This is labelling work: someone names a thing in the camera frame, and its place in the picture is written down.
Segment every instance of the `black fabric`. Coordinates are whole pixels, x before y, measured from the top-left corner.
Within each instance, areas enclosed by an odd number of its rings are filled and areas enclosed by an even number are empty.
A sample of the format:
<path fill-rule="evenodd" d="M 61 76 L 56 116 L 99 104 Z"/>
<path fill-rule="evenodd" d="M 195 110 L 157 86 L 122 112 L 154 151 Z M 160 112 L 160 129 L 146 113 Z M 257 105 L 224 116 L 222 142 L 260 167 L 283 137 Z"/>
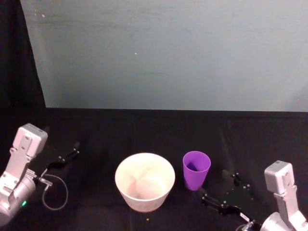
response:
<path fill-rule="evenodd" d="M 222 217 L 204 207 L 196 193 L 185 189 L 182 157 L 190 150 L 203 151 L 212 160 L 204 184 L 206 189 L 219 195 L 223 191 L 217 187 L 222 170 L 237 171 L 251 184 L 266 216 L 277 211 L 277 206 L 266 190 L 264 169 L 276 160 L 291 162 L 298 185 L 299 207 L 308 215 L 305 113 L 90 109 L 0 112 L 1 171 L 9 158 L 14 135 L 25 123 L 40 128 L 50 126 L 49 144 L 58 150 L 83 140 L 79 159 L 65 169 L 51 171 L 62 177 L 69 187 L 67 206 L 58 212 L 47 210 L 41 202 L 43 186 L 39 185 L 28 205 L 1 231 L 235 230 L 242 221 L 237 217 Z M 131 210 L 114 182 L 121 160 L 139 152 L 162 155 L 176 172 L 176 183 L 166 201 L 149 214 Z M 58 181 L 53 182 L 47 201 L 59 206 L 64 190 Z"/>
<path fill-rule="evenodd" d="M 0 107 L 45 107 L 19 0 L 0 1 Z"/>

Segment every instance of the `purple cup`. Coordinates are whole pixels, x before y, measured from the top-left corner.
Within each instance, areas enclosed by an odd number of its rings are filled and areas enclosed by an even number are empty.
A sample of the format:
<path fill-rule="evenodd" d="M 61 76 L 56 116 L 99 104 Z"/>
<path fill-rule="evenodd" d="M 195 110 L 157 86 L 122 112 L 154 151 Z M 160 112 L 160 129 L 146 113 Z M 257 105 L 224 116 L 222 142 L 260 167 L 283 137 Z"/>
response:
<path fill-rule="evenodd" d="M 187 189 L 196 191 L 203 185 L 211 167 L 210 158 L 203 152 L 191 151 L 183 157 L 184 181 Z"/>

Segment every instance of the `white bowl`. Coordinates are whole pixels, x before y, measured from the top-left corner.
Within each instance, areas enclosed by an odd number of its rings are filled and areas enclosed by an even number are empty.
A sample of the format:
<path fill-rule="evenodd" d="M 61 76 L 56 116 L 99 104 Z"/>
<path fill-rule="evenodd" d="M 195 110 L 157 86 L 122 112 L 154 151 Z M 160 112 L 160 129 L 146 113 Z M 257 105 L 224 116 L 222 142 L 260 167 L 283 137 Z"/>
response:
<path fill-rule="evenodd" d="M 134 154 L 115 171 L 115 184 L 129 207 L 138 212 L 158 209 L 175 182 L 172 165 L 152 153 Z"/>

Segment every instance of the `black tablecloth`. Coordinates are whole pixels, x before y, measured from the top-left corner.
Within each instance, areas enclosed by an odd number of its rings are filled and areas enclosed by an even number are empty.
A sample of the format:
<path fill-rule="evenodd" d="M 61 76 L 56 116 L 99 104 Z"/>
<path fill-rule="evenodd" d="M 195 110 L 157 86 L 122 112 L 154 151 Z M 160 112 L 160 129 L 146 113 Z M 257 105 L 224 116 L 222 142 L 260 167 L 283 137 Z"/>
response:
<path fill-rule="evenodd" d="M 183 186 L 182 157 L 191 150 L 207 153 L 212 167 L 204 187 L 217 192 L 221 172 L 239 172 L 253 188 L 266 212 L 277 211 L 267 191 L 264 169 L 276 160 L 291 162 L 298 186 L 299 207 L 306 216 L 308 180 L 308 122 L 306 113 L 248 113 L 202 111 L 135 111 L 47 109 L 0 111 L 0 170 L 19 126 L 32 123 L 50 126 L 49 144 L 59 153 L 81 141 L 81 155 L 72 164 L 51 173 L 62 177 L 69 188 L 67 206 L 53 212 L 42 202 L 38 186 L 15 219 L 0 230 L 44 231 L 202 231 L 235 230 L 242 221 L 222 217 L 204 207 L 195 192 Z M 157 211 L 131 210 L 117 191 L 114 174 L 125 157 L 151 152 L 165 157 L 176 172 L 176 183 Z M 61 205 L 64 191 L 53 181 L 47 199 Z"/>

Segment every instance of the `black curtain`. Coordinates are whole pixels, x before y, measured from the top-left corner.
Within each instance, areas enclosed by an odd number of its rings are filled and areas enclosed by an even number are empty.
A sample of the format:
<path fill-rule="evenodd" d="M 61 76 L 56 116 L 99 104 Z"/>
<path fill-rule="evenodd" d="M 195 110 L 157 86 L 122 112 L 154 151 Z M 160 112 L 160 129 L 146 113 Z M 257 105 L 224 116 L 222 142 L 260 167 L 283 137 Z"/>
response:
<path fill-rule="evenodd" d="M 0 0 L 0 107 L 46 107 L 19 0 Z"/>

